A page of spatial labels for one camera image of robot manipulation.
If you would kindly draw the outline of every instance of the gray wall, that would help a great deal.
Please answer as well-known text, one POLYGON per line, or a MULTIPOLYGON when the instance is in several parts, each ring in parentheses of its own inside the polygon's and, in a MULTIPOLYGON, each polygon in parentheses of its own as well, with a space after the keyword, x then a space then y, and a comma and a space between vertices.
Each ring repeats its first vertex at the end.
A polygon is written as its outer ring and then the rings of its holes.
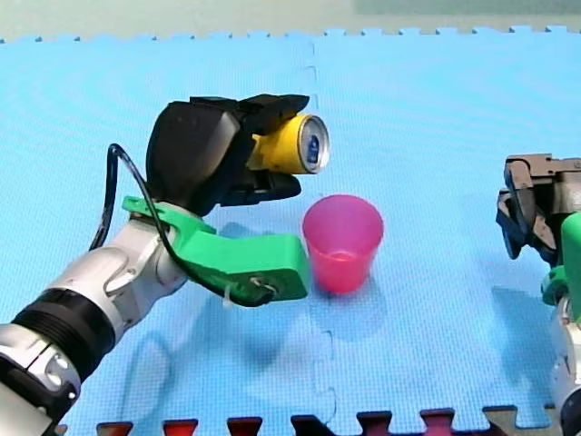
POLYGON ((581 0, 0 0, 0 38, 59 34, 90 37, 175 32, 203 36, 214 30, 236 35, 248 29, 280 35, 286 30, 318 33, 342 27, 381 27, 395 33, 439 26, 460 31, 485 25, 568 25, 581 28, 581 0))

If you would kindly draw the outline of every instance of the can top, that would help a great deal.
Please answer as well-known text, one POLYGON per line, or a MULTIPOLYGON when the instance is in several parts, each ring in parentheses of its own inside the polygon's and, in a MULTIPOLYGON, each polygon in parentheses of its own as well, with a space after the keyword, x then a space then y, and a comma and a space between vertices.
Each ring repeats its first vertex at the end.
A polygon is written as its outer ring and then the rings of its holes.
POLYGON ((315 115, 307 116, 299 133, 299 155, 309 173, 318 173, 329 162, 329 132, 322 120, 315 115))

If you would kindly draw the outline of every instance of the green 3d-printed mount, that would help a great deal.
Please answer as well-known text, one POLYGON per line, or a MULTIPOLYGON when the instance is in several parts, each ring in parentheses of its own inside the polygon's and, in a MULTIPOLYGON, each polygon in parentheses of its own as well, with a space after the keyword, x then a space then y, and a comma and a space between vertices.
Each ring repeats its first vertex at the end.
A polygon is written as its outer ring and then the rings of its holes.
MULTIPOLYGON (((123 208, 133 214, 152 216, 141 198, 125 197, 123 208)), ((208 282, 231 289, 238 301, 255 301, 261 283, 276 290, 273 301, 307 296, 309 259, 296 235, 225 238, 191 214, 159 203, 155 209, 160 220, 176 231, 172 248, 178 257, 208 282)))
POLYGON ((581 322, 581 213, 563 221, 561 238, 563 264, 553 268, 543 281, 543 301, 556 305, 568 296, 572 321, 581 322))

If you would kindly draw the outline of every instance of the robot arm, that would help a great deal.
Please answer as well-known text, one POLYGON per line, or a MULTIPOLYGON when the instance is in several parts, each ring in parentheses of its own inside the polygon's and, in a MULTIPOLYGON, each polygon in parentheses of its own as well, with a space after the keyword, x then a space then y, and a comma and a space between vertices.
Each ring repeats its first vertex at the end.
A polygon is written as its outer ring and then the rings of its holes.
POLYGON ((256 204, 300 193, 287 169, 316 173, 329 152, 324 124, 297 115, 308 100, 259 95, 169 104, 153 128, 147 183, 123 148, 110 147, 103 222, 90 250, 11 323, 0 325, 4 436, 52 435, 102 358, 156 301, 188 279, 246 306, 306 295, 308 263, 298 237, 229 240, 202 217, 216 204, 256 204), (310 135, 303 146, 305 132, 310 135), (117 157, 132 171, 143 198, 125 198, 130 218, 104 244, 117 157))
POLYGON ((508 255, 516 259, 529 245, 551 267, 541 286, 543 301, 556 306, 551 388, 563 433, 575 436, 581 431, 581 159, 510 156, 505 182, 497 223, 508 255))

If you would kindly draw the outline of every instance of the pink cup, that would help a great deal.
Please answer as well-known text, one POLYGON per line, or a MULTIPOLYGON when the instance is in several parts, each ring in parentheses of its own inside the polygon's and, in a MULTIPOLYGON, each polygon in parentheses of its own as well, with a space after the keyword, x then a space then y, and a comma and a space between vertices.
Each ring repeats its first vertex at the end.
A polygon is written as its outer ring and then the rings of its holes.
POLYGON ((310 264, 326 291, 357 290, 383 238, 383 220, 371 204, 352 195, 332 195, 311 206, 302 222, 310 264))

